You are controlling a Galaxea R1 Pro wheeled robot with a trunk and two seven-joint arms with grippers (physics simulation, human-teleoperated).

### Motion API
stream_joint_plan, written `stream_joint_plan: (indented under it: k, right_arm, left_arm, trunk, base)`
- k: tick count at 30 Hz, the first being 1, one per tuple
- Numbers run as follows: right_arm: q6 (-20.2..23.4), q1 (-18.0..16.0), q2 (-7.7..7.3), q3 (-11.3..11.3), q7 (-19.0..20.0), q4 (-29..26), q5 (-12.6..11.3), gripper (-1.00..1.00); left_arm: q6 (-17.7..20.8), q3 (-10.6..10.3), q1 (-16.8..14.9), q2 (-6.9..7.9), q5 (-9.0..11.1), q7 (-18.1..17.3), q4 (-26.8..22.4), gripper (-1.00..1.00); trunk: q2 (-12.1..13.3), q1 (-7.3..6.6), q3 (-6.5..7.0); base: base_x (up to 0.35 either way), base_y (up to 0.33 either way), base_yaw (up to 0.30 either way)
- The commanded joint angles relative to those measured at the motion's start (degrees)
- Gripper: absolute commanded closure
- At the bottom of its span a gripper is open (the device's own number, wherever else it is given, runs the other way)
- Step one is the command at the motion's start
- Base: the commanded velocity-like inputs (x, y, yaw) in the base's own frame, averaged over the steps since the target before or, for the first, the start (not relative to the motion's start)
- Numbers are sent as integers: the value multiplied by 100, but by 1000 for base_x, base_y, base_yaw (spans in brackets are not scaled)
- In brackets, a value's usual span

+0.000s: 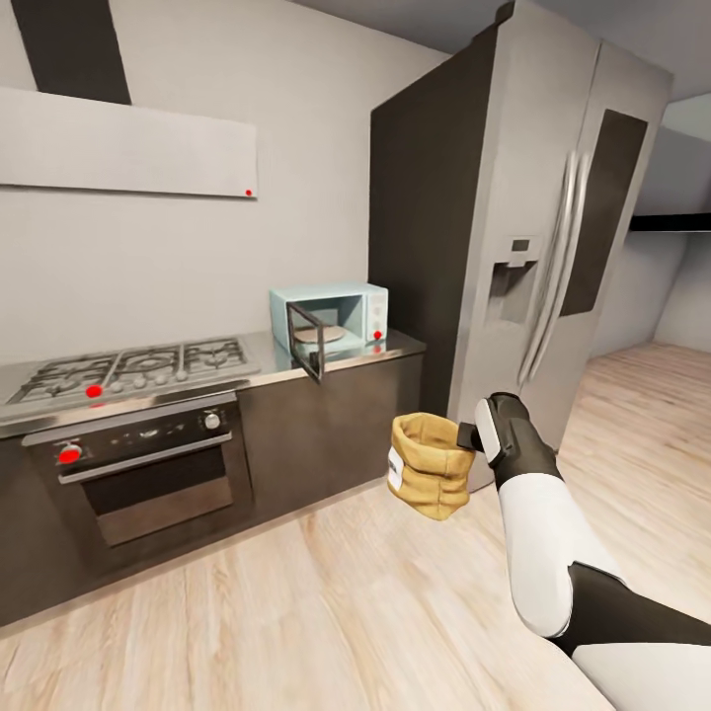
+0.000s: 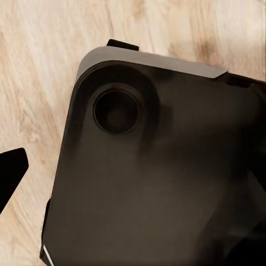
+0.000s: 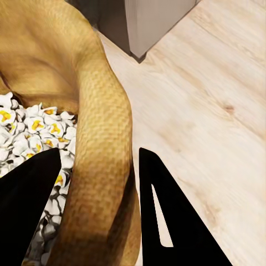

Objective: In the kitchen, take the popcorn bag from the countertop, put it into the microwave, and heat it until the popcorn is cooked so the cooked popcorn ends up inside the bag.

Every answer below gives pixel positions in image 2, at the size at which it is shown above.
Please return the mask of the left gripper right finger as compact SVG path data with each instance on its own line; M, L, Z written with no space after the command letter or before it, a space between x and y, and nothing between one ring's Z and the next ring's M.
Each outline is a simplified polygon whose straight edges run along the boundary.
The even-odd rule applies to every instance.
M248 166L266 192L266 150L254 147Z

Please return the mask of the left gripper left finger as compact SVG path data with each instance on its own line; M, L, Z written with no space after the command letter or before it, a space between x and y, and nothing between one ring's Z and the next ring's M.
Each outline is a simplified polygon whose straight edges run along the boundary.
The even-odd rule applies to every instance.
M28 157L23 147L0 154L0 213L28 168Z

